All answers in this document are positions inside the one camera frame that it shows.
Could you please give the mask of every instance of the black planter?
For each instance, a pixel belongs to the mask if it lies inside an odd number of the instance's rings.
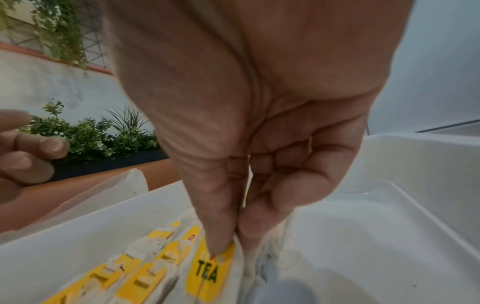
[[[150,163],[167,158],[168,156],[165,152],[159,149],[137,152],[128,156],[119,156],[88,164],[56,165],[55,173],[48,182]]]

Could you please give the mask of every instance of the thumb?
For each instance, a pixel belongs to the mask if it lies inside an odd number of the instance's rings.
[[[230,178],[229,160],[179,159],[173,155],[171,160],[205,229],[210,254],[222,253],[233,238],[240,208],[235,189],[238,181]]]

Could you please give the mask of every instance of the hand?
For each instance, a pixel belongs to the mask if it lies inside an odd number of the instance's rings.
[[[54,168],[48,161],[63,158],[69,151],[62,138],[17,130],[29,122],[27,112],[0,110],[0,204],[17,198],[23,185],[51,178]]]
[[[154,124],[216,254],[236,228],[251,248],[339,184],[412,0],[102,5],[114,73]]]

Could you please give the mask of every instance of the white storage bin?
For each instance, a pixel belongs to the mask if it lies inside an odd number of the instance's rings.
[[[367,137],[299,208],[253,303],[480,303],[480,138]],[[38,303],[190,208],[181,182],[0,246],[0,303]]]

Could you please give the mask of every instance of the red trim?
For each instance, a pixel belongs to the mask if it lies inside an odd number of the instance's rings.
[[[53,60],[53,59],[45,56],[41,52],[38,52],[38,51],[35,51],[35,50],[30,50],[30,49],[27,49],[27,48],[24,48],[24,47],[16,46],[16,45],[6,43],[6,42],[2,42],[2,41],[0,41],[0,49],[7,50],[7,51],[12,51],[12,52],[17,52],[17,53],[24,54],[24,55],[34,56],[34,57],[38,57],[38,58],[42,58],[42,59],[46,59],[46,60],[50,60],[50,61],[54,61],[54,62],[60,62],[60,63],[67,64],[64,61]],[[88,69],[92,70],[92,71],[95,71],[95,72],[100,72],[100,73],[113,75],[113,73],[110,69],[101,68],[101,67],[97,67],[97,66],[90,65],[90,64],[88,65]]]

